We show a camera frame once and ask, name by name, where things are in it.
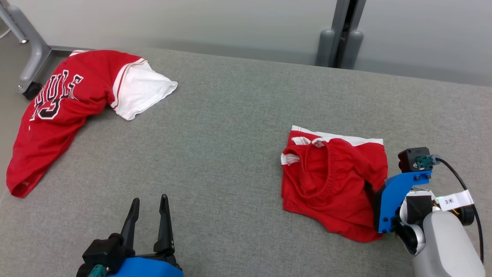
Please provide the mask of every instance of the clothing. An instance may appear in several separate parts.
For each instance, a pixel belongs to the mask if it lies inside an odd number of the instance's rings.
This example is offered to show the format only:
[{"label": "clothing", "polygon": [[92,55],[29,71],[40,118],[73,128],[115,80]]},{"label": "clothing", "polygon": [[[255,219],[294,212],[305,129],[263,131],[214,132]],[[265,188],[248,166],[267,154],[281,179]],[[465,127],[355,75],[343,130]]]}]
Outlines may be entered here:
[{"label": "clothing", "polygon": [[283,209],[318,220],[358,242],[381,238],[364,190],[379,190],[388,174],[382,139],[346,137],[292,126],[283,167]]},{"label": "clothing", "polygon": [[106,105],[126,120],[171,94],[178,83],[141,57],[110,50],[74,51],[53,72],[21,120],[7,187],[25,197],[72,143],[90,115]]}]

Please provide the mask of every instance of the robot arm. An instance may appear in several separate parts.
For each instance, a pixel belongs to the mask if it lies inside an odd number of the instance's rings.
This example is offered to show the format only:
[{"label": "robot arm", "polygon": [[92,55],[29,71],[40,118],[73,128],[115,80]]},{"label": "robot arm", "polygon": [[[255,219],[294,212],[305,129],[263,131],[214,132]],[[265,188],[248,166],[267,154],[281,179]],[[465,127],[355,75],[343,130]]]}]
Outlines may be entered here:
[{"label": "robot arm", "polygon": [[82,258],[84,264],[77,277],[183,277],[174,257],[174,239],[171,227],[169,200],[165,194],[160,200],[160,225],[154,254],[135,256],[133,238],[138,219],[140,200],[135,198],[123,224],[121,234],[114,233],[107,240],[94,240]]},{"label": "robot arm", "polygon": [[457,208],[454,214],[443,211],[432,191],[415,188],[429,183],[438,164],[426,147],[407,149],[398,157],[401,174],[377,192],[366,186],[375,229],[401,238],[414,255],[416,277],[484,277],[484,266],[463,228],[474,220],[472,206]]}]

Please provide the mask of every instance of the red shorts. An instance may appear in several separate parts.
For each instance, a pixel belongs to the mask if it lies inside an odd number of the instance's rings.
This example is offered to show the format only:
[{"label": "red shorts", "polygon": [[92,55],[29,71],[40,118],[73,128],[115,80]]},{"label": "red shorts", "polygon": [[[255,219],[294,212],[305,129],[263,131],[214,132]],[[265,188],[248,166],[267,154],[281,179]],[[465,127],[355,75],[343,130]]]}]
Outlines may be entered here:
[{"label": "red shorts", "polygon": [[292,126],[281,155],[283,209],[358,242],[381,238],[364,183],[379,190],[388,174],[382,139],[346,137]]}]

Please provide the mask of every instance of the white label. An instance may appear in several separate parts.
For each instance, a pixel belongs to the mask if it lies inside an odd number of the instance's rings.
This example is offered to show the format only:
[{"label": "white label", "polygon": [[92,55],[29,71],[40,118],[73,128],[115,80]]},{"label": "white label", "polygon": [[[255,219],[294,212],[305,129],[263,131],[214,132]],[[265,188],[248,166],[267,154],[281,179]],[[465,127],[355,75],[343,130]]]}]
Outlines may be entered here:
[{"label": "white label", "polygon": [[441,196],[437,199],[439,201],[439,206],[441,207],[441,210],[451,210],[454,208],[473,204],[473,199],[471,198],[470,192],[468,190],[446,196]]},{"label": "white label", "polygon": [[296,145],[309,145],[311,143],[311,141],[306,137],[295,137],[295,138],[292,138],[292,141]]},{"label": "white label", "polygon": [[282,165],[291,165],[292,163],[298,163],[300,162],[299,156],[296,156],[294,154],[281,154],[280,155],[280,163]]}]

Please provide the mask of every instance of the green connector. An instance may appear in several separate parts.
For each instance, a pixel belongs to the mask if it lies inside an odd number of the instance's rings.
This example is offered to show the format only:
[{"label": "green connector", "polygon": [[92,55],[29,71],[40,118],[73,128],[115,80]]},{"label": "green connector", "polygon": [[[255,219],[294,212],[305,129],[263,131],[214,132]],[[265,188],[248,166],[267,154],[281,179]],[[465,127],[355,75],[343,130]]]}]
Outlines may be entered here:
[{"label": "green connector", "polygon": [[96,265],[91,273],[89,274],[89,277],[106,277],[106,269],[102,265]]},{"label": "green connector", "polygon": [[435,163],[431,155],[417,158],[417,168],[428,168],[434,164]]}]

